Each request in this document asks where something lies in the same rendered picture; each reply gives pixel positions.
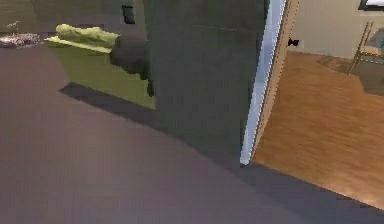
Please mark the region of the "grey speckled flat thing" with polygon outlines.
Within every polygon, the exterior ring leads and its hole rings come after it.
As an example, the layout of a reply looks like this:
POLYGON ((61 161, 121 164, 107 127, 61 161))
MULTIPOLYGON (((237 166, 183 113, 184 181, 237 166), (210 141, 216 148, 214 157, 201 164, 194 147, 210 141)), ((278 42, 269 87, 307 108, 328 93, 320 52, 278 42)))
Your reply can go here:
POLYGON ((0 37, 0 48, 20 48, 36 45, 40 42, 40 36, 33 33, 13 33, 0 37))

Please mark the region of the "wooden frame chair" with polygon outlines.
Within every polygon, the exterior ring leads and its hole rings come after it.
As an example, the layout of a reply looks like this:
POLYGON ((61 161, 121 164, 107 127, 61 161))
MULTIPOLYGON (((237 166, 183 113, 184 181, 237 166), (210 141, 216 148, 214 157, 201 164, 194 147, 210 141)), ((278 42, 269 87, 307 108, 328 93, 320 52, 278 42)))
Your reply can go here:
POLYGON ((367 44, 368 39, 370 37, 372 28, 374 25, 373 20, 369 20, 364 28, 364 31, 362 33, 359 45, 357 47, 356 53, 354 55, 354 58, 352 60, 352 63, 350 67, 347 70, 347 74, 350 75, 354 69, 354 67, 361 61, 363 61, 363 56, 369 56, 370 60, 369 63, 376 63, 376 59, 384 59, 384 47, 375 47, 375 46, 369 46, 367 44))

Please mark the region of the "dark framed window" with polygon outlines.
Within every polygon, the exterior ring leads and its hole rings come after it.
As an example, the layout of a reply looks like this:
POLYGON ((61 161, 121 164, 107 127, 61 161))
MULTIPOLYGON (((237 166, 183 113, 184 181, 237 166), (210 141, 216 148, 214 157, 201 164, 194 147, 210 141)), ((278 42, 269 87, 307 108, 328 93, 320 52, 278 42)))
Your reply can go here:
POLYGON ((384 0, 360 0, 358 9, 363 11, 384 11, 384 0))

